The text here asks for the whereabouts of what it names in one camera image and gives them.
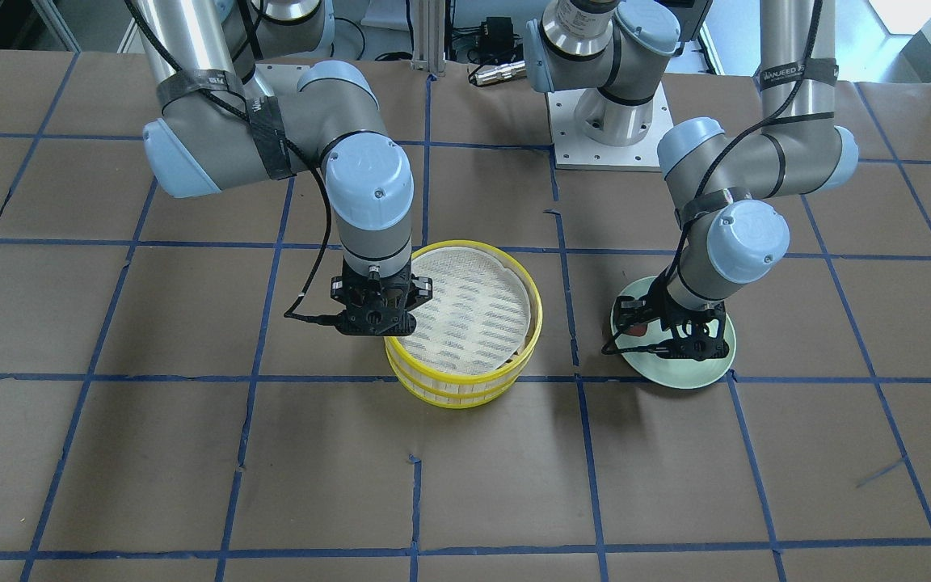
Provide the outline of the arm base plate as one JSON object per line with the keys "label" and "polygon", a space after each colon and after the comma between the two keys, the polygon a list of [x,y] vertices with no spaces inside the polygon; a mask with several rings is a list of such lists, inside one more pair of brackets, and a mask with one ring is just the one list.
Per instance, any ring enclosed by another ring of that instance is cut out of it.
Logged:
{"label": "arm base plate", "polygon": [[546,95],[555,166],[584,171],[660,171],[657,147],[673,128],[663,85],[639,106],[609,102],[596,89]]}

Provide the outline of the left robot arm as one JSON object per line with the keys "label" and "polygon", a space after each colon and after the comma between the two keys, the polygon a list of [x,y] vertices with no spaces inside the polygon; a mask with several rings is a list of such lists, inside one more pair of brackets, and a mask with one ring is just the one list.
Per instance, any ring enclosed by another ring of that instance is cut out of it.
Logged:
{"label": "left robot arm", "polygon": [[[856,172],[856,138],[834,121],[834,10],[832,1],[762,1],[754,76],[761,121],[729,137],[719,121],[698,117],[661,137],[659,167],[682,234],[649,290],[614,302],[605,355],[727,356],[724,302],[765,276],[790,246],[790,228],[769,199],[837,188]],[[588,135],[623,146],[634,137],[610,135],[609,116],[649,109],[680,25],[655,1],[551,1],[522,40],[532,88],[584,90],[596,123]],[[615,339],[642,336],[654,322],[665,339],[617,346]]]}

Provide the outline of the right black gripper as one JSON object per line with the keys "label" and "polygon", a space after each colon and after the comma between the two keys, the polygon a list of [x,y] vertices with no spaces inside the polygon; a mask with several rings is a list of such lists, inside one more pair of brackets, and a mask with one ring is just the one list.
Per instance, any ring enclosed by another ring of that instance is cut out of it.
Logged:
{"label": "right black gripper", "polygon": [[411,311],[433,298],[432,279],[415,276],[407,263],[394,275],[378,276],[378,268],[366,275],[344,263],[341,276],[331,280],[331,298],[344,305],[335,316],[340,334],[352,336],[408,336],[416,331]]}

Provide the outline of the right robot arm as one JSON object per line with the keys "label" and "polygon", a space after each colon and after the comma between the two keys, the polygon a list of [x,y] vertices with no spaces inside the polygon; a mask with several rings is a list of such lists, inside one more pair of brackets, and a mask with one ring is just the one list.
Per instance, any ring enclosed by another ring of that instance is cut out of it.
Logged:
{"label": "right robot arm", "polygon": [[338,314],[289,319],[340,334],[408,336],[413,310],[433,284],[411,271],[415,181],[403,148],[388,136],[377,97],[348,62],[321,61],[294,82],[255,81],[255,40],[230,1],[129,1],[158,88],[160,116],[141,132],[158,183],[175,198],[284,180],[317,182],[326,232],[339,233],[341,273],[330,295]]}

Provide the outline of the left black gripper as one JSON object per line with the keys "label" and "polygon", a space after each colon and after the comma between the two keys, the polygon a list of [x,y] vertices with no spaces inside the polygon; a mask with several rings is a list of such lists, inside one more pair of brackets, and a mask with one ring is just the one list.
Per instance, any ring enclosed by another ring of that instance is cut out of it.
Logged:
{"label": "left black gripper", "polygon": [[642,296],[617,296],[611,310],[613,340],[620,339],[623,329],[639,322],[658,321],[668,337],[653,345],[613,348],[613,354],[649,353],[662,360],[708,361],[724,360],[731,355],[727,332],[727,310],[723,302],[713,303],[704,310],[681,306],[668,293],[665,281],[654,279],[650,290]]}

